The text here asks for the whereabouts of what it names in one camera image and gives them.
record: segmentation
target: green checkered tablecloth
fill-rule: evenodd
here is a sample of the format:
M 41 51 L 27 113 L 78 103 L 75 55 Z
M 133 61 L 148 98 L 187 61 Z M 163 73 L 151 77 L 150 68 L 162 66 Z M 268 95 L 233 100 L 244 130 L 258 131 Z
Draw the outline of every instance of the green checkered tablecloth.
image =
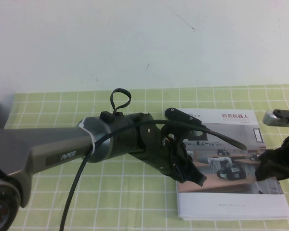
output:
M 6 128 L 74 127 L 95 106 L 92 116 L 111 111 L 111 91 L 17 94 Z M 125 113 L 150 112 L 164 118 L 168 107 L 253 109 L 268 148 L 277 148 L 289 128 L 262 124 L 266 110 L 289 109 L 289 85 L 131 90 Z M 116 103 L 126 101 L 115 94 Z M 81 160 L 36 174 L 29 204 L 10 230 L 58 230 L 64 204 Z M 281 182 L 289 202 L 289 180 Z M 281 231 L 289 220 L 182 221 L 175 182 L 130 155 L 87 164 L 68 213 L 66 230 L 114 231 Z

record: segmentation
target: white wall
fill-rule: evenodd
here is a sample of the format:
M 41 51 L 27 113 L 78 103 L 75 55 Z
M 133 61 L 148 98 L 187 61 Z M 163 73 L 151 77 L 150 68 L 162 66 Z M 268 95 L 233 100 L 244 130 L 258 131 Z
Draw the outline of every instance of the white wall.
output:
M 0 0 L 0 93 L 280 83 L 289 0 Z

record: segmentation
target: white tape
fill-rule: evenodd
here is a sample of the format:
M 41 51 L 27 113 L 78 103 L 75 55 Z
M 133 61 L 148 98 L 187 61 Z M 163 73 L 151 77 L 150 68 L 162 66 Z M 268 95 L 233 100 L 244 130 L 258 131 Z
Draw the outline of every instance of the white tape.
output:
M 96 141 L 96 139 L 95 139 L 94 135 L 91 132 L 86 130 L 86 128 L 84 127 L 84 124 L 83 124 L 91 111 L 94 113 L 94 107 L 86 114 L 86 116 L 83 118 L 81 123 L 78 124 L 78 127 L 80 127 L 82 130 L 84 130 L 85 132 L 87 132 L 91 136 L 91 140 L 92 140 L 92 153 L 91 153 L 91 155 L 92 155 L 94 153 L 94 151 L 95 151 L 95 141 Z

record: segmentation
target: book cover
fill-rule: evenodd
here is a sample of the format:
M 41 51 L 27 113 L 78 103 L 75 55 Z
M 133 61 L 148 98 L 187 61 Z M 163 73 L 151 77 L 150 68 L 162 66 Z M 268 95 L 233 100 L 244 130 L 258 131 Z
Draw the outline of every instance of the book cover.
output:
M 256 181 L 265 144 L 253 110 L 180 109 L 212 131 L 246 145 L 238 149 L 210 134 L 190 132 L 184 143 L 204 185 L 178 183 L 179 216 L 184 219 L 288 218 L 289 207 L 276 179 Z

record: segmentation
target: black cable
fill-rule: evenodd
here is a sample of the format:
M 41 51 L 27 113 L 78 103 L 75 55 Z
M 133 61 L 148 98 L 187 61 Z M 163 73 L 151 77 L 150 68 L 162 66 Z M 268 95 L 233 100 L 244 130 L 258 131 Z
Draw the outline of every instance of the black cable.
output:
M 125 126 L 125 127 L 119 128 L 119 129 L 117 129 L 117 130 L 115 130 L 115 131 L 103 136 L 101 139 L 99 139 L 97 142 L 95 142 L 95 148 L 97 149 L 103 142 L 105 142 L 106 140 L 110 139 L 111 137 L 113 137 L 115 135 L 118 135 L 119 133 L 121 133 L 121 132 L 123 132 L 125 130 L 131 129 L 131 128 L 135 128 L 135 127 L 140 127 L 140 126 L 143 126 L 143 125 L 148 125 L 148 124 L 167 124 L 167 125 L 171 125 L 171 126 L 174 126 L 174 127 L 181 127 L 181 128 L 185 128 L 185 129 L 189 129 L 189 130 L 202 131 L 202 132 L 211 134 L 213 136 L 216 136 L 216 137 L 226 141 L 227 143 L 232 144 L 233 146 L 235 146 L 237 148 L 246 150 L 246 146 L 244 144 L 242 144 L 242 143 L 240 143 L 240 142 L 238 142 L 236 140 L 233 140 L 233 139 L 231 139 L 231 138 L 229 138 L 227 136 L 224 136 L 224 135 L 222 135 L 222 134 L 220 134 L 218 132 L 211 131 L 208 128 L 194 126 L 194 125 L 191 125 L 191 124 L 178 122 L 178 121 L 162 120 L 162 119 L 142 121 L 142 122 L 129 124 L 129 125 Z M 64 225 L 65 225 L 65 222 L 66 222 L 68 209 L 69 209 L 69 206 L 70 206 L 72 198 L 73 198 L 73 194 L 75 192 L 75 189 L 76 189 L 77 183 L 78 183 L 78 181 L 80 179 L 80 176 L 82 174 L 82 171 L 85 168 L 85 165 L 86 165 L 86 163 L 88 162 L 88 160 L 89 160 L 89 158 L 91 156 L 91 153 L 92 153 L 92 149 L 86 154 L 86 156 L 83 159 L 83 161 L 82 161 L 82 163 L 81 163 L 81 165 L 80 165 L 80 167 L 79 167 L 79 169 L 77 171 L 77 174 L 76 174 L 76 176 L 74 178 L 72 187 L 71 187 L 71 189 L 69 191 L 69 194 L 68 194 L 68 197 L 67 197 L 67 200 L 66 200 L 66 205 L 65 205 L 64 210 L 63 210 L 59 231 L 64 231 Z

